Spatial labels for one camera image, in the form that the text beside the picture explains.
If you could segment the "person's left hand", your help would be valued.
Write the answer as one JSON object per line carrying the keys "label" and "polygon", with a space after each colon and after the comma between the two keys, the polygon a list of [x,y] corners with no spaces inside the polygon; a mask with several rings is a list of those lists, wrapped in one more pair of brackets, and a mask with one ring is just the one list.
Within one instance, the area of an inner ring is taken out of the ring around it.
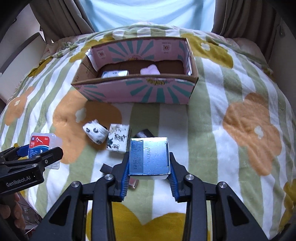
{"label": "person's left hand", "polygon": [[21,230],[24,230],[26,224],[25,224],[25,219],[23,216],[23,210],[18,203],[19,201],[20,201],[20,197],[19,197],[18,193],[15,193],[14,194],[15,204],[13,206],[13,209],[11,209],[8,205],[1,204],[1,216],[4,219],[7,219],[12,214],[15,217],[15,221],[14,221],[15,226]]}

